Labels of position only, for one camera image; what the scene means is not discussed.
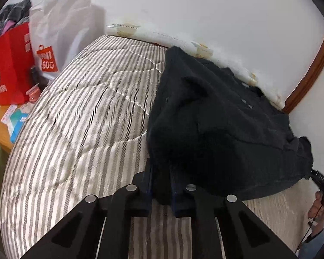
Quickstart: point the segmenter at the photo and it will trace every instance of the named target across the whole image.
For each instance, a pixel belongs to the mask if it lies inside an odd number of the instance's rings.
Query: clothing pile
[[[241,200],[272,195],[308,178],[313,164],[308,139],[294,136],[288,114],[260,89],[178,47],[165,57],[148,124],[160,203],[171,199],[170,166],[212,194]]]
[[[7,30],[29,21],[30,0],[7,5],[0,11],[0,36]]]

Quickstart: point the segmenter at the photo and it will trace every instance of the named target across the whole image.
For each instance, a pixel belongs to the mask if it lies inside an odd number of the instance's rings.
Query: black towel
[[[148,124],[154,196],[170,203],[169,166],[208,192],[242,200],[280,192],[308,177],[311,146],[289,116],[228,68],[178,47],[166,52]]]

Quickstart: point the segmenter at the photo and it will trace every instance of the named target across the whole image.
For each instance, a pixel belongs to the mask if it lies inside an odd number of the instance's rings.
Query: quilted bedspread
[[[129,184],[148,157],[146,128],[165,48],[116,36],[87,46],[46,88],[10,154],[0,225],[20,258],[79,201]],[[306,228],[308,184],[245,202],[290,248]],[[129,258],[189,259],[191,222],[153,203],[132,220]]]

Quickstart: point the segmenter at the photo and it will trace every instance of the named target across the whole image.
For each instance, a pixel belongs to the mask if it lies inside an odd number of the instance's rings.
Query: plastic bag
[[[94,40],[91,0],[44,0],[30,9],[36,67],[53,80]]]

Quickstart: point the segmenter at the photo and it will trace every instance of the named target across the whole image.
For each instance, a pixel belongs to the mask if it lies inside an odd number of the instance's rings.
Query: mattress
[[[87,46],[46,88],[12,149],[0,227],[8,259],[20,258],[79,201],[129,184],[148,157],[146,129],[166,49],[117,36]],[[291,249],[306,228],[308,181],[245,202]],[[129,258],[189,259],[189,218],[153,202],[131,224]]]

